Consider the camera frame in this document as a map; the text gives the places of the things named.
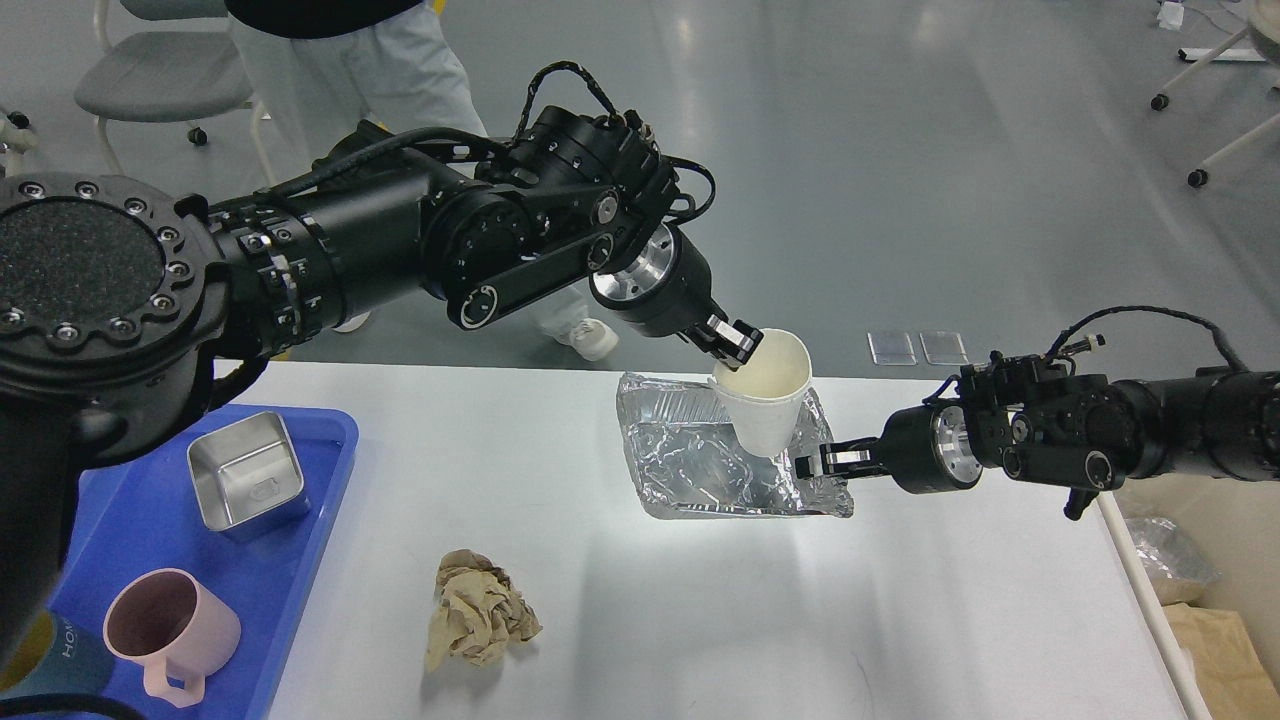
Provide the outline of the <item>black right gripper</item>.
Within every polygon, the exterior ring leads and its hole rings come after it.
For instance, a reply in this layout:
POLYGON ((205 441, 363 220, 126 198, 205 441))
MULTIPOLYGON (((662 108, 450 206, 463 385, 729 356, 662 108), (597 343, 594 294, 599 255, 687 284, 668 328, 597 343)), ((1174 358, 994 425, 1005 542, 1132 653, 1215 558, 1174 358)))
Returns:
POLYGON ((844 480, 890 474, 908 493, 933 495, 973 488, 983 466, 972 450, 961 407, 946 404, 893 413, 879 439, 819 445, 812 454, 795 457, 794 471, 797 479, 844 480))

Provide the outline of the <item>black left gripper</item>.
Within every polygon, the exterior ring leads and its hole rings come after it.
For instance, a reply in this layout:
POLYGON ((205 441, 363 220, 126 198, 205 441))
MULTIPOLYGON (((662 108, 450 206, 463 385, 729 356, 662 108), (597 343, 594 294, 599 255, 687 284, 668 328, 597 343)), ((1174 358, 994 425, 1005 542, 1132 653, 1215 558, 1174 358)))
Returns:
POLYGON ((764 332, 730 320, 712 297, 705 258, 675 224, 663 223, 625 269, 590 277, 591 296, 639 334, 686 340, 737 372, 759 350, 764 332))

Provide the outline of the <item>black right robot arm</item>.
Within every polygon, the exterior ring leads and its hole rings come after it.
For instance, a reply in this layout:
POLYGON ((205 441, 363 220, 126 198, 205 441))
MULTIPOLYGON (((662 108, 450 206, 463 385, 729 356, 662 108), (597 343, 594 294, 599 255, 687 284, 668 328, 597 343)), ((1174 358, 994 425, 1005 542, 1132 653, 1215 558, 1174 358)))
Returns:
POLYGON ((803 479, 890 477, 913 495, 973 488, 986 469, 1012 480, 1068 489, 1078 520, 1128 479, 1198 474, 1243 482, 1279 474, 1276 372, 1252 372, 1224 331, 1194 314, 1222 363, 1169 380, 1082 374, 1076 356, 1101 348, 1085 323, 1061 331, 1042 354, 961 366, 914 407, 892 414, 876 437, 820 445, 796 457, 803 479))

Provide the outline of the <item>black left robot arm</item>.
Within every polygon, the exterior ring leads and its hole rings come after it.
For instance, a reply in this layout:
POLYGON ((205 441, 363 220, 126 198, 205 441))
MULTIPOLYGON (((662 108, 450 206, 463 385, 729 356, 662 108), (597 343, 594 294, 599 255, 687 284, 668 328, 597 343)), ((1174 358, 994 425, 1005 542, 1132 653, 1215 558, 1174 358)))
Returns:
POLYGON ((712 296, 660 150, 575 61, 530 81, 515 132, 364 120, 312 170, 180 199, 125 176, 3 179, 3 656, 58 584, 83 471, 136 460, 284 351, 416 290, 477 331, 579 281, 639 334, 728 369, 763 333, 712 296))

